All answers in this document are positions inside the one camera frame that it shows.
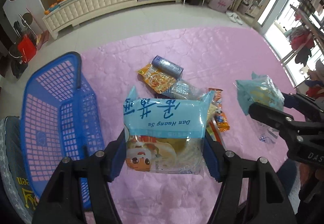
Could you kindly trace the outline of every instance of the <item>blue snack package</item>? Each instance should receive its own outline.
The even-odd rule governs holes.
[[[201,100],[141,99],[135,87],[124,102],[126,163],[137,171],[199,173],[210,91]]]
[[[236,80],[238,101],[245,115],[254,102],[283,111],[284,96],[267,75],[252,72],[252,80]]]

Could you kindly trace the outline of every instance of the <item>storage basket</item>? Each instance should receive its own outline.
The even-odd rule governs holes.
[[[20,135],[26,172],[39,198],[63,157],[79,160],[104,150],[96,95],[82,75],[78,53],[64,54],[28,80]],[[86,179],[81,189],[88,208]]]

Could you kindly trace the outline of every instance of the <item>white slipper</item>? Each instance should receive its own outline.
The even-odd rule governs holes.
[[[226,11],[226,15],[228,16],[228,18],[229,18],[233,23],[236,23],[235,13],[230,12],[230,11]]]
[[[239,23],[240,25],[243,25],[243,21],[242,21],[242,19],[239,17],[239,15],[238,14],[236,14],[236,13],[233,13],[234,15],[234,18],[235,18],[235,21],[237,22],[237,23]]]

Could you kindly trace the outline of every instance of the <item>blue cylindrical package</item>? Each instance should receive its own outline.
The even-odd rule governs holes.
[[[181,68],[179,65],[174,64],[160,56],[156,56],[153,59],[152,65],[162,70],[163,72],[171,75],[172,77],[175,77],[176,79],[178,79],[181,76],[181,73],[183,72],[183,68]]]
[[[141,99],[135,87],[124,103],[126,163],[137,171],[198,173],[210,91],[201,100]]]

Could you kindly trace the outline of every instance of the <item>plastic bag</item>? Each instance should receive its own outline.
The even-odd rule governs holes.
[[[273,147],[279,136],[278,130],[252,119],[248,115],[248,109],[254,102],[259,102],[277,110],[283,111],[284,96],[267,75],[252,73],[252,80],[237,80],[238,101],[247,116],[247,121],[256,133],[258,139],[267,143],[267,147]]]
[[[258,76],[252,72],[252,80],[236,80],[238,101],[245,115],[254,102],[283,111],[284,96],[272,79],[267,76]]]
[[[176,82],[174,77],[162,72],[151,63],[140,69],[138,73],[143,76],[144,82],[157,93],[163,93]]]
[[[178,79],[176,83],[162,94],[172,99],[198,100],[203,93],[202,89],[198,89],[190,83]]]
[[[144,172],[199,173],[213,95],[201,101],[139,99],[133,87],[124,103],[127,166]]]

